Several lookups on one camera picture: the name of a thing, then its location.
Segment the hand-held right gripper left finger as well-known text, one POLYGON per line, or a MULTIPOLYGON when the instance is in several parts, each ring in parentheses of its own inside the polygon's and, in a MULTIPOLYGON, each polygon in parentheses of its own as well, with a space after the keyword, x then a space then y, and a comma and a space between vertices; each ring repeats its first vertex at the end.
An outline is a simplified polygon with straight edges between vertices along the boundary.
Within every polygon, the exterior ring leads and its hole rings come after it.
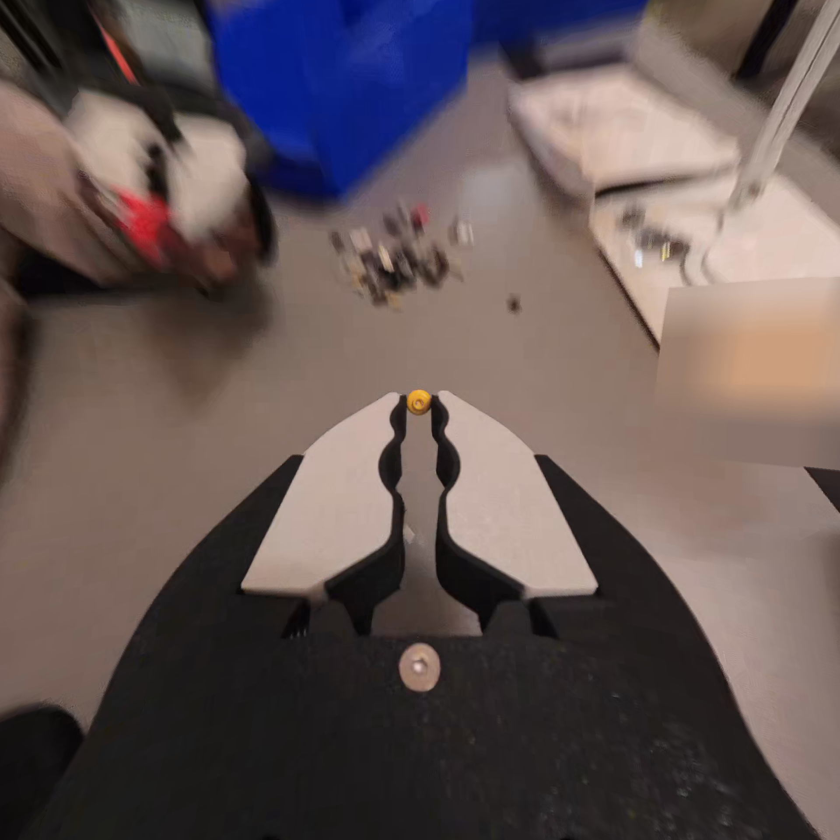
POLYGON ((337 602, 357 634, 370 634, 405 571, 406 415, 404 395, 388 392, 304 452, 241 592, 337 602))

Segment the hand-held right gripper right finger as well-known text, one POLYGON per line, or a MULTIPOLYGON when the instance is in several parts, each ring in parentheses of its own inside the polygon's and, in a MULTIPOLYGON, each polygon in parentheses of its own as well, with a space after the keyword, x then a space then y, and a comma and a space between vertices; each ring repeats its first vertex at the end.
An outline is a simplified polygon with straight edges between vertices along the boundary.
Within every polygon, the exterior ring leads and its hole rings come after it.
POLYGON ((595 575, 530 447, 450 391, 433 397, 431 415, 444 591, 481 631, 503 603, 594 596, 595 575))

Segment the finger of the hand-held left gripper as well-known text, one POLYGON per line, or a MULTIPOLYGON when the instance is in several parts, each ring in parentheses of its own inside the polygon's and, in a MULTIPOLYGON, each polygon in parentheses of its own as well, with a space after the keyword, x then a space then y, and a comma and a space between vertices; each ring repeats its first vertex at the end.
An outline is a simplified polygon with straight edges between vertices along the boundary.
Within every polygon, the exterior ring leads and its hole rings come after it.
POLYGON ((150 151, 161 150, 161 134, 140 108, 95 91, 73 99, 66 129, 84 171, 107 193, 149 194, 150 151))
POLYGON ((229 124, 180 124, 182 139, 167 151, 171 225, 183 237, 208 237, 245 201, 246 149, 229 124))

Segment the red toy figure torso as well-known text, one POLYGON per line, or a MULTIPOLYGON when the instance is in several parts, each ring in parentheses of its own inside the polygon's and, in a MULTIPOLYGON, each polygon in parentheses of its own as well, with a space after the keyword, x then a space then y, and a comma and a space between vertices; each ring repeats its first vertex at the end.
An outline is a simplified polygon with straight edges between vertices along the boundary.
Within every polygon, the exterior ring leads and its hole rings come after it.
POLYGON ((122 236, 152 267, 169 269, 175 230, 163 185, 153 182, 144 194, 114 188, 110 196, 122 236))

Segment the pile of small toy bricks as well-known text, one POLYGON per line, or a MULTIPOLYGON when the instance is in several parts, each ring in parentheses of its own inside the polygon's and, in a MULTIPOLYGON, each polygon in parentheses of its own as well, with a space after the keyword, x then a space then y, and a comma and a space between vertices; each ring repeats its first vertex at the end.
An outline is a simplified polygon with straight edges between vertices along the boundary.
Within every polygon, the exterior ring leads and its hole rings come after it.
POLYGON ((465 285, 476 248, 471 217, 438 219, 427 203, 397 200, 367 224, 331 223, 325 240, 336 282, 375 308, 400 311, 410 294, 465 285))

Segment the grey desk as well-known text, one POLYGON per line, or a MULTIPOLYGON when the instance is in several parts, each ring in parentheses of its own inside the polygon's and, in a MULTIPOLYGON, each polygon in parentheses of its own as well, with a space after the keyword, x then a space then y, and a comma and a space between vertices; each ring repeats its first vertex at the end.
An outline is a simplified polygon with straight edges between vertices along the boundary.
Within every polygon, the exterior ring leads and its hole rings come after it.
POLYGON ((87 725, 176 566, 289 455, 387 392, 455 393, 546 454, 662 565, 791 797, 838 838, 838 512, 802 469, 656 435, 653 344, 508 120, 497 58, 337 207, 276 199, 279 258, 229 301, 33 306, 2 486, 2 710, 87 725), (465 285, 375 308, 324 234, 397 200, 476 226, 465 285))

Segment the person's left hand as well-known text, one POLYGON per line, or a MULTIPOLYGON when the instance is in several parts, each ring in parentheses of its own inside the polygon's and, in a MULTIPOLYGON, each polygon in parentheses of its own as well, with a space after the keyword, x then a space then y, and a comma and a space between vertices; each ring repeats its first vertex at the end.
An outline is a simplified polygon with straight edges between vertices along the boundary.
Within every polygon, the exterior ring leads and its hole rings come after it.
POLYGON ((205 297, 253 276, 259 263, 260 240, 250 213, 193 243, 167 226, 161 231, 160 246, 169 272, 205 297))

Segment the clear bag of small parts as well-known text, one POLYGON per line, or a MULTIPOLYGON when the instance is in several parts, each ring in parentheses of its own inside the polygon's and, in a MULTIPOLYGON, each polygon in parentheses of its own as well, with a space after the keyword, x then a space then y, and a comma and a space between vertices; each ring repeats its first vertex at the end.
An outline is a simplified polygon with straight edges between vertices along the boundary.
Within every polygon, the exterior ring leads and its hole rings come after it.
POLYGON ((679 272, 685 287, 700 286, 695 278, 697 247, 686 235, 652 221, 640 203, 625 203, 616 211, 616 252, 636 270, 670 268, 679 272))

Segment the white printed paper bag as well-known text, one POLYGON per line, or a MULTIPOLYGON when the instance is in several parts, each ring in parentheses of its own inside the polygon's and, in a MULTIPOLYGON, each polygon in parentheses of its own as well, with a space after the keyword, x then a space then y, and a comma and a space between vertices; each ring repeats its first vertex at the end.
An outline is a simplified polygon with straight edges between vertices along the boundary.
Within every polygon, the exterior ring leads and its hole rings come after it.
POLYGON ((735 139, 625 65, 515 84, 508 107, 535 161, 584 203, 627 186, 727 172, 741 158, 735 139))

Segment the white and wood book stand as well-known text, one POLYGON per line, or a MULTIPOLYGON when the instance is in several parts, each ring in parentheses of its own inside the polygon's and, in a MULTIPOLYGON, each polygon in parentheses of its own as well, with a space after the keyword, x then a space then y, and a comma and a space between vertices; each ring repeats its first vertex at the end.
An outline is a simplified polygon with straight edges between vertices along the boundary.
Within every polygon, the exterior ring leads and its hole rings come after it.
POLYGON ((838 52, 838 12, 838 1, 823 6, 749 155, 734 173, 613 194, 592 206, 595 245, 655 347, 662 339, 669 293, 685 286, 677 270, 637 270, 616 252, 616 211, 625 203, 642 204, 650 220, 695 244, 695 278, 702 281, 697 287, 838 278, 838 222, 778 173, 797 123, 838 52))

